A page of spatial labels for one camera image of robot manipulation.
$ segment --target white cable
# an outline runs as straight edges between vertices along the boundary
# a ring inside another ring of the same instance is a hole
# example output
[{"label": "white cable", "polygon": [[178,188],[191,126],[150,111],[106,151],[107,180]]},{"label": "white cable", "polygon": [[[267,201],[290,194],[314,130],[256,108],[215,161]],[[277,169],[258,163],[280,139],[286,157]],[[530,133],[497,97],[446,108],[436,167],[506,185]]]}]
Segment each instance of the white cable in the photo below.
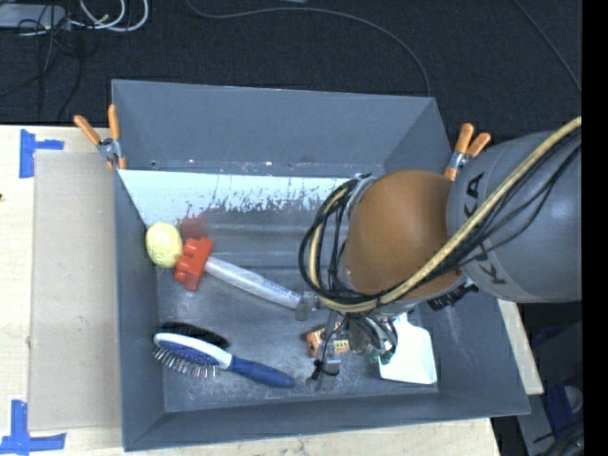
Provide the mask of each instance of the white cable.
[{"label": "white cable", "polygon": [[126,13],[126,3],[124,2],[124,0],[120,0],[120,2],[121,2],[121,13],[120,13],[120,15],[113,22],[109,22],[107,24],[100,24],[100,22],[103,22],[106,17],[102,17],[101,19],[97,19],[88,10],[88,8],[85,5],[85,2],[83,0],[78,0],[78,3],[80,4],[81,9],[85,13],[85,15],[91,20],[91,22],[93,22],[93,25],[91,26],[90,24],[83,24],[82,22],[73,21],[73,20],[71,21],[71,23],[73,25],[75,25],[75,26],[85,27],[87,29],[95,29],[95,30],[112,29],[112,27],[120,24],[120,22],[124,18],[124,14]]},{"label": "white cable", "polygon": [[142,19],[133,27],[110,27],[107,30],[113,30],[114,32],[131,32],[133,30],[137,30],[139,29],[143,24],[146,23],[146,21],[148,20],[148,15],[150,12],[149,6],[148,6],[148,0],[142,0],[143,2],[143,17]]}]

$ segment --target orange object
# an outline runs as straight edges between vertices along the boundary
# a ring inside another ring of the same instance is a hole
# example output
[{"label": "orange object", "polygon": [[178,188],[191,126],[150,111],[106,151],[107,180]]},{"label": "orange object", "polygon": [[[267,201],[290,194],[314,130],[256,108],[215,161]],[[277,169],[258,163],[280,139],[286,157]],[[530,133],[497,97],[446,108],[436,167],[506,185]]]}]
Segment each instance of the orange object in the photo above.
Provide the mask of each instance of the orange object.
[{"label": "orange object", "polygon": [[121,129],[114,104],[111,104],[107,109],[107,119],[112,138],[102,140],[83,115],[74,115],[74,123],[83,131],[88,140],[97,147],[99,153],[105,157],[108,169],[114,170],[114,162],[116,162],[119,169],[126,169],[126,157],[123,154],[120,143]]},{"label": "orange object", "polygon": [[456,174],[458,173],[458,163],[460,162],[460,158],[466,153],[466,149],[473,138],[474,132],[475,128],[471,123],[463,123],[463,126],[460,129],[460,135],[458,136],[458,141],[454,147],[454,152],[452,153],[449,164],[444,172],[444,176],[447,178],[453,181],[456,179]]},{"label": "orange object", "polygon": [[[308,347],[308,353],[310,356],[315,357],[316,353],[323,343],[323,332],[325,328],[322,328],[317,331],[309,332],[306,335],[306,346]],[[346,352],[350,348],[349,340],[344,338],[334,339],[333,347],[336,353]]]},{"label": "orange object", "polygon": [[175,264],[173,277],[188,291],[194,292],[199,287],[212,247],[213,241],[206,237],[190,238],[183,245],[183,252]]},{"label": "orange object", "polygon": [[465,155],[472,158],[477,156],[489,144],[492,137],[487,132],[480,133],[466,150]]}]

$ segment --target white paper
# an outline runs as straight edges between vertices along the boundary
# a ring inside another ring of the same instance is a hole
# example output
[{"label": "white paper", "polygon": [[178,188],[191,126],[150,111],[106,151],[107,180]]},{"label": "white paper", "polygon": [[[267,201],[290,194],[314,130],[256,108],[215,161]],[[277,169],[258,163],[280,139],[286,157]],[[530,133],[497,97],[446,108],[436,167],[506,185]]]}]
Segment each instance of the white paper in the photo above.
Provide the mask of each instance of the white paper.
[{"label": "white paper", "polygon": [[378,363],[380,376],[386,380],[433,384],[437,381],[437,370],[430,334],[424,328],[413,326],[408,314],[393,319],[399,342],[387,365]]}]

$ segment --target wooden table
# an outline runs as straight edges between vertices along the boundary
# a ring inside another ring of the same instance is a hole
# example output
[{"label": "wooden table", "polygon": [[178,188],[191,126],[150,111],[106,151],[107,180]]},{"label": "wooden table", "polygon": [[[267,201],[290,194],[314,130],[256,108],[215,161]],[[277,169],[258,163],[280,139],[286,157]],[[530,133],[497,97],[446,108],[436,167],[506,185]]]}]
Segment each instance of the wooden table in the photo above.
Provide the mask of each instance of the wooden table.
[{"label": "wooden table", "polygon": [[[32,291],[34,178],[19,179],[20,131],[25,128],[38,141],[64,141],[65,151],[91,151],[93,146],[76,127],[0,125],[0,436],[10,430],[10,401],[28,400],[29,336]],[[99,129],[102,137],[109,131]],[[526,392],[542,393],[534,359],[517,306],[500,303]],[[65,454],[123,454],[119,427],[65,427]],[[45,432],[32,432],[42,436]],[[272,440],[198,446],[154,451],[158,454],[290,455],[374,454],[499,455],[488,419],[388,427]]]}]

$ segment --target gray bin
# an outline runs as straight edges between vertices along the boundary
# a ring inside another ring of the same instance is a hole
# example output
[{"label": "gray bin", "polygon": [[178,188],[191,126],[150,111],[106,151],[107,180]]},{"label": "gray bin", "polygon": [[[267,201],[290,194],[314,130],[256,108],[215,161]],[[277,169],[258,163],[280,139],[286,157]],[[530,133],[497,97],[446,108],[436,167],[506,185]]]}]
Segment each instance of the gray bin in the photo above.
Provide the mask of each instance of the gray bin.
[{"label": "gray bin", "polygon": [[[323,325],[327,311],[296,321],[293,311],[210,276],[190,293],[145,251],[146,222],[203,213],[212,255],[307,289],[297,248],[323,194],[286,192],[245,207],[248,191],[239,190],[245,183],[239,178],[305,183],[311,187],[295,191],[310,193],[316,182],[356,173],[441,173],[450,147],[433,99],[118,80],[112,102],[128,161],[128,171],[114,177],[125,450],[530,411],[501,311],[489,294],[468,294],[440,312],[426,303],[414,310],[412,322],[431,334],[436,384],[382,380],[377,366],[348,352],[335,388],[314,391],[305,383],[314,366],[303,335]],[[131,174],[140,180],[131,181]],[[197,198],[204,195],[183,180],[192,174],[235,180],[217,191],[224,201],[202,204]],[[167,175],[175,180],[167,182]],[[226,206],[233,197],[242,199],[240,207]],[[269,389],[229,372],[199,380],[167,369],[152,356],[152,336],[171,320],[226,336],[230,352],[288,372],[295,388]]]}]

